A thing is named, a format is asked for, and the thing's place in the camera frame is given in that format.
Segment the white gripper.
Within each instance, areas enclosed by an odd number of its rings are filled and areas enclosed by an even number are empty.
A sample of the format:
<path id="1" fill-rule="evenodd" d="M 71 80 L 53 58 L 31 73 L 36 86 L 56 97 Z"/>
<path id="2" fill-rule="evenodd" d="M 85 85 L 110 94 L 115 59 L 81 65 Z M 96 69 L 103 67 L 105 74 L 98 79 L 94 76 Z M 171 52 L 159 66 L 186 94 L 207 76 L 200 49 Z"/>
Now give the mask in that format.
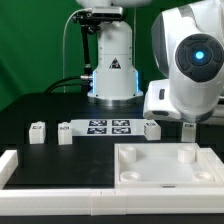
<path id="1" fill-rule="evenodd" d="M 181 113 L 172 105 L 167 79 L 151 81 L 145 95 L 143 117 L 148 120 L 180 120 Z"/>

